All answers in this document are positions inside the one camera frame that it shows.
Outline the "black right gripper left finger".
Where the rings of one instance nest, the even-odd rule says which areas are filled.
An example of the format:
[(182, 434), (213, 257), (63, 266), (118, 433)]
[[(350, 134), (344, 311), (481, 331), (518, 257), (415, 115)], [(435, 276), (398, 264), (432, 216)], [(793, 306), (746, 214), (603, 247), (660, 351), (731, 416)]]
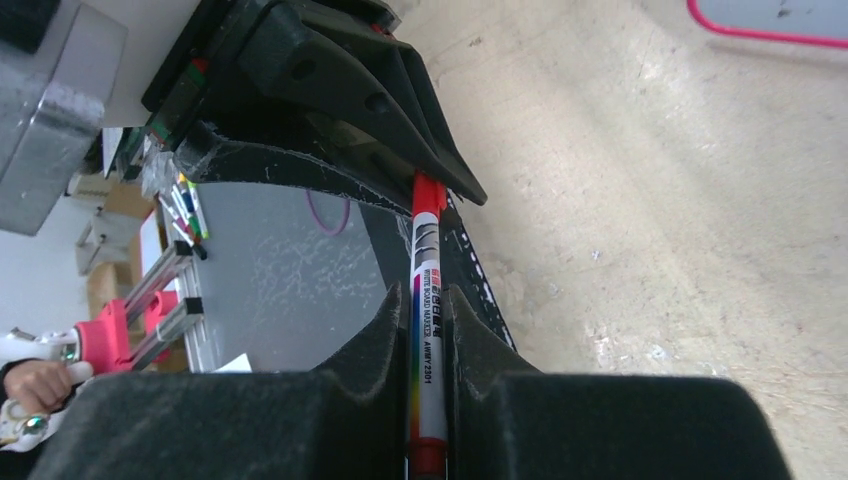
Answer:
[(71, 403), (34, 479), (399, 479), (402, 288), (305, 372), (101, 377)]

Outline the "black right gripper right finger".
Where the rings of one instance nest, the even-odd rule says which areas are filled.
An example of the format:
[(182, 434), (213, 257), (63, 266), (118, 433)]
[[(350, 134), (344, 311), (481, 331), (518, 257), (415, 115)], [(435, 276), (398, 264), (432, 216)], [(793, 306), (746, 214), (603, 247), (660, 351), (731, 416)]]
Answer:
[(758, 404), (720, 378), (545, 373), (463, 292), (442, 297), (453, 479), (787, 479)]

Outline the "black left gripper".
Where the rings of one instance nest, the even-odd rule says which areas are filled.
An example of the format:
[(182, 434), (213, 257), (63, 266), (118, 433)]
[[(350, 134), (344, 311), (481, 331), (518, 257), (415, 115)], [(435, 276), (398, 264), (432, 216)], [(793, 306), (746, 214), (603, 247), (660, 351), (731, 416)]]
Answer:
[(383, 1), (203, 1), (142, 97), (196, 183), (297, 187), (409, 216), (411, 190), (316, 131), (348, 125), (466, 199), (488, 196)]

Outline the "red whiteboard marker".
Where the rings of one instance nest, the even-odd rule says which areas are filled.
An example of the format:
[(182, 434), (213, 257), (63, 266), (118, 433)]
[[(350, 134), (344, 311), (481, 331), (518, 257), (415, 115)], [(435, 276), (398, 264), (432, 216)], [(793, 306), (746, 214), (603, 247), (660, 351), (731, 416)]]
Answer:
[(444, 479), (448, 425), (445, 398), (440, 219), (412, 218), (407, 477)]

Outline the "red marker cap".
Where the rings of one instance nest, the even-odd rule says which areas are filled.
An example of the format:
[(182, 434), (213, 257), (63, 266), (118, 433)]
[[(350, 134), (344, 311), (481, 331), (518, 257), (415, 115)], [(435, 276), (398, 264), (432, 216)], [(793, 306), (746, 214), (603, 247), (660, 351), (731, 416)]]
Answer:
[(416, 171), (413, 180), (412, 218), (429, 213), (440, 219), (446, 207), (446, 187), (426, 173)]

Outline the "red framed whiteboard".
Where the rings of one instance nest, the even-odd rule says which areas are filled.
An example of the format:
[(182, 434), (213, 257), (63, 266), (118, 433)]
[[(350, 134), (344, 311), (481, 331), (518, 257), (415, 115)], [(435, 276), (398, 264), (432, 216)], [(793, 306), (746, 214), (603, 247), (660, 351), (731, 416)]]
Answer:
[(839, 0), (688, 0), (704, 29), (736, 38), (847, 47), (847, 3)]

